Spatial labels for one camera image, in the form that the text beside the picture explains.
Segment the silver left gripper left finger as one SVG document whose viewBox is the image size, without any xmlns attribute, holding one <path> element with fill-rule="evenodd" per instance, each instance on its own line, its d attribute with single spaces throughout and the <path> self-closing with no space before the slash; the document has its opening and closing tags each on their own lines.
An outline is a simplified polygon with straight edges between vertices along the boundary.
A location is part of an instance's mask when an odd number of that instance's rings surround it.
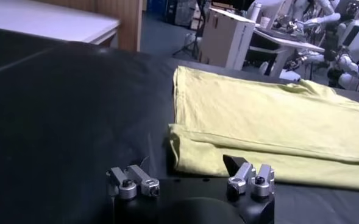
<svg viewBox="0 0 359 224">
<path fill-rule="evenodd" d="M 150 176 L 143 168 L 149 157 L 136 164 L 121 169 L 111 167 L 105 172 L 106 193 L 112 200 L 133 200 L 138 196 L 157 198 L 160 195 L 160 182 Z"/>
</svg>

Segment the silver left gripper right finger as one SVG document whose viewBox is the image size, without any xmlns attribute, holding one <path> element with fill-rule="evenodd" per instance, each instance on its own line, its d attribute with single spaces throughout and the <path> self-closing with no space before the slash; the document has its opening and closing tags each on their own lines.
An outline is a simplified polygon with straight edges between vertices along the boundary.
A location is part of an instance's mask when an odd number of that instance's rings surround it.
<svg viewBox="0 0 359 224">
<path fill-rule="evenodd" d="M 254 197 L 268 197 L 275 192 L 274 169 L 262 164 L 257 171 L 244 158 L 223 155 L 223 162 L 229 174 L 227 179 L 228 197 L 239 197 L 250 192 Z"/>
</svg>

